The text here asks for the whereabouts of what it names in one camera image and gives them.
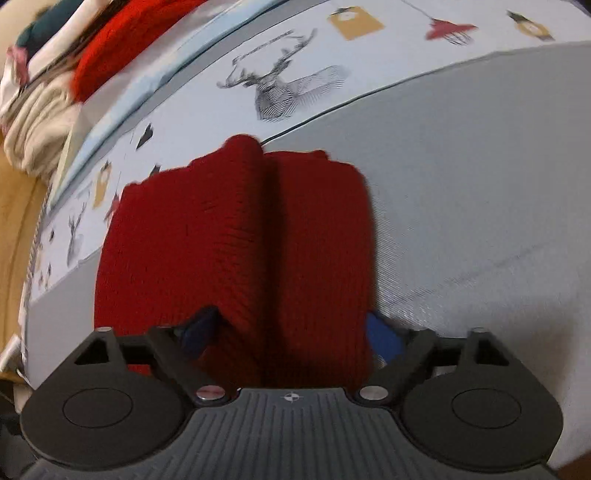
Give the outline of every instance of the deer illustration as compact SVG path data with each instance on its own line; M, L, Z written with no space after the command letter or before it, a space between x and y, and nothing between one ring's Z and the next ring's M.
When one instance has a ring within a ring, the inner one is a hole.
M70 226L70 244L68 245L68 253L66 257L66 265L69 267L72 261L78 256L80 253L80 246L82 244L83 237L82 235L76 235L76 231L80 225L80 220L82 220L82 214L86 210L86 202L82 204L82 210L78 214L76 221L74 221L74 217L70 216L68 220L68 225Z
M288 118L299 106L312 105L321 96L340 88L348 76L343 67L333 65L292 82L285 82L279 77L281 72L290 65L290 58L307 46L315 35L316 29L312 30L309 37L285 35L284 38L297 40L297 44L292 50L282 48L282 56L265 75L258 75L256 72L248 73L244 68L237 75L239 60L245 56L235 58L232 61L234 66L232 73L225 83L218 82L217 86L232 88L240 84L244 84L245 87L256 85L255 107L258 118L266 121Z

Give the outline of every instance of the red knitted sweater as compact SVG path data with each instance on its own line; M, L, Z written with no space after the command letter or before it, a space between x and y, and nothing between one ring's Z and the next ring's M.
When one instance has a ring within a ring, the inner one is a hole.
M225 385L357 387L369 374L372 220L363 177L246 136L124 190L95 326L137 334L205 304L227 319L201 366Z
M115 73L205 0L129 0L85 48L72 80L84 102Z

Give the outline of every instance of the green fabric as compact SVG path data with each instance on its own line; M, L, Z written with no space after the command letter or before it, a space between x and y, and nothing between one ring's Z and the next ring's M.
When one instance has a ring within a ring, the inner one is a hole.
M61 0L56 3L22 31L17 38L17 47L26 48L28 58L32 58L53 35L60 31L82 2L83 0Z

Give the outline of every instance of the pink fabric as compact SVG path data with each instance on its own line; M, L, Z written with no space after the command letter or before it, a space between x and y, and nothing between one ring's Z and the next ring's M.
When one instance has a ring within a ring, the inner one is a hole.
M21 87L25 86L27 83L29 83L29 70L27 68L27 49L13 45L7 48L6 55L14 60L14 72L18 79L18 84Z

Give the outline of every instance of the metal screw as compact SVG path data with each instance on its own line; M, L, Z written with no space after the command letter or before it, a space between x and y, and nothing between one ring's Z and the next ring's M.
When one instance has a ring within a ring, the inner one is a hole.
M359 390L359 396L364 400L379 401L388 396L388 390L379 385L368 385Z
M226 391L219 385L205 385L196 392L197 398L203 401L219 400L225 394Z

